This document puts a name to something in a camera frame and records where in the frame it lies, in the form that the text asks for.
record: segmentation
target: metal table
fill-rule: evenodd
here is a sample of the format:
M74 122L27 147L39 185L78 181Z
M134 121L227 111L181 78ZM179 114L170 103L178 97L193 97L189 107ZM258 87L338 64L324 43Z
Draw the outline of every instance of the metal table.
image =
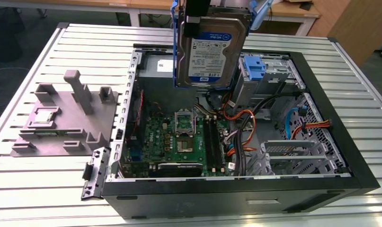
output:
M38 83L71 90L63 74L78 69L90 90L111 86L120 91L134 43L171 44L173 31L70 24L54 32L0 117L0 226L382 226L382 187L311 213L123 220L106 201L80 201L90 157L12 158L11 146L36 101ZM245 47L303 53L382 186L382 98L340 44L326 38L250 34Z

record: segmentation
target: ram slot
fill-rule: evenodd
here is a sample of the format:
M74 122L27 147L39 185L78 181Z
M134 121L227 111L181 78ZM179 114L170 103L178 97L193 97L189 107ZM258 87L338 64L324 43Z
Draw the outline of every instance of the ram slot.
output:
M219 142L219 130L215 120L210 120L210 143L211 143L211 150L213 150L213 156L214 156L214 163L215 168L221 169L223 167L223 161L222 161L222 151L221 151L221 142Z
M206 151L206 164L207 169L211 170L215 167L215 157L211 146L211 138L210 138L210 120L203 120L203 139L205 139L205 151Z

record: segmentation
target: case latch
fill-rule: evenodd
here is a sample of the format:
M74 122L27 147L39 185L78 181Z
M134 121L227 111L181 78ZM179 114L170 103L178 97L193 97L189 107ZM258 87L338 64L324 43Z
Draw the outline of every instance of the case latch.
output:
M86 180L86 183L83 187L82 201L103 200L102 191L110 154L110 148L103 147L94 150L91 161L86 164L83 172L83 179Z

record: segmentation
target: motherboard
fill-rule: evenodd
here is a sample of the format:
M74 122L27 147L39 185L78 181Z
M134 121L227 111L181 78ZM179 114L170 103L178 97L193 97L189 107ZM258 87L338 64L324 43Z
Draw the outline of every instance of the motherboard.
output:
M183 169L183 173L167 171L174 175L164 177L226 176L219 141L227 133L226 120L199 118L186 110L174 116L148 117L143 149L130 149L131 162L122 163L124 177L163 177L158 170L174 168Z

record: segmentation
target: hard drive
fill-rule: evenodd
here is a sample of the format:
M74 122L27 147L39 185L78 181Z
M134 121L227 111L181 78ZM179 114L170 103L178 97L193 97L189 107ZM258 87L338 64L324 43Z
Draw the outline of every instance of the hard drive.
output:
M245 10L226 9L201 17L197 37L186 37L185 21L179 24L177 76L178 87L227 88L249 32L250 15Z

